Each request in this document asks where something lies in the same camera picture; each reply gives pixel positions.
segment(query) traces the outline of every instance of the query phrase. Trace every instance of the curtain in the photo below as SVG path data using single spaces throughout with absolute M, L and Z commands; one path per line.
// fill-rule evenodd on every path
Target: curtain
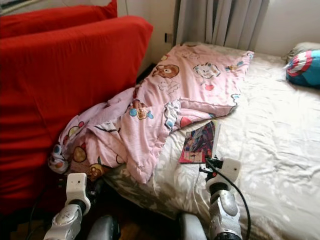
M 254 50 L 269 0 L 176 0 L 174 44 Z

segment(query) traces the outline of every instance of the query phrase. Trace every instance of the red pillow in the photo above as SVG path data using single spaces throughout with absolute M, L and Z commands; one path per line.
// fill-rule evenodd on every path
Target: red pillow
M 0 38 L 66 29 L 117 17 L 117 0 L 107 6 L 79 5 L 2 16 Z

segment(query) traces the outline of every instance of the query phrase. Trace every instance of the black cable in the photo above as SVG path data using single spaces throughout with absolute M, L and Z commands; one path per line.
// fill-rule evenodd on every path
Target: black cable
M 29 234 L 26 236 L 25 240 L 30 240 L 32 235 L 35 233 L 35 231 L 37 231 L 39 228 L 44 228 L 44 227 L 45 227 L 44 224 L 37 226 L 35 229 L 33 229 L 31 232 L 29 232 Z
M 47 190 L 47 186 L 45 186 L 45 187 L 42 189 L 42 191 L 41 191 L 40 194 L 36 197 L 36 200 L 35 200 L 35 202 L 34 202 L 34 204 L 33 204 L 33 207 L 32 207 L 31 213 L 30 213 L 30 217 L 29 217 L 29 222 L 28 222 L 27 237 L 25 238 L 25 240 L 28 239 L 28 236 L 29 236 L 30 233 L 31 233 L 32 217 L 33 217 L 33 215 L 34 215 L 34 212 L 35 212 L 35 209 L 36 209 L 38 203 L 40 202 L 42 196 L 45 194 L 46 190 Z
M 248 205 L 247 205 L 247 202 L 245 200 L 245 197 L 243 196 L 242 192 L 240 191 L 240 189 L 232 182 L 230 181 L 229 178 L 227 178 L 225 175 L 223 175 L 221 172 L 219 172 L 215 166 L 209 162 L 209 161 L 206 161 L 206 163 L 212 168 L 212 170 L 214 172 L 216 172 L 217 174 L 219 174 L 221 177 L 223 177 L 229 184 L 231 184 L 232 187 L 235 188 L 235 190 L 240 194 L 241 198 L 242 198 L 242 201 L 244 203 L 244 207 L 245 207 L 245 211 L 246 211 L 246 216 L 247 216 L 247 231 L 246 231 L 246 236 L 245 236 L 245 239 L 246 240 L 249 240 L 250 238 L 250 232 L 251 232 L 251 218 L 250 218 L 250 213 L 249 213 L 249 208 L 248 208 Z

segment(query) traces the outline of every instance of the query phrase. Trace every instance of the white bed sheet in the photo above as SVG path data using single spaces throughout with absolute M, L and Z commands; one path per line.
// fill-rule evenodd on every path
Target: white bed sheet
M 239 50 L 211 46 L 223 53 Z M 219 118 L 217 155 L 239 160 L 235 182 L 249 206 L 252 240 L 320 239 L 320 91 L 285 81 L 280 57 L 256 53 L 236 110 Z M 123 197 L 143 208 L 174 218 L 196 214 L 206 227 L 209 199 L 199 165 L 178 163 L 187 126 L 166 140 L 151 180 L 141 185 L 125 166 L 105 180 Z M 240 196 L 242 235 L 247 216 Z

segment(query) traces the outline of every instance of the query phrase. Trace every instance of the comic book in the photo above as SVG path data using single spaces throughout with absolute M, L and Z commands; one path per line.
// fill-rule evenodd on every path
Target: comic book
M 206 162 L 206 158 L 215 156 L 219 131 L 220 124 L 216 120 L 212 120 L 196 130 L 188 131 L 179 163 L 202 164 Z

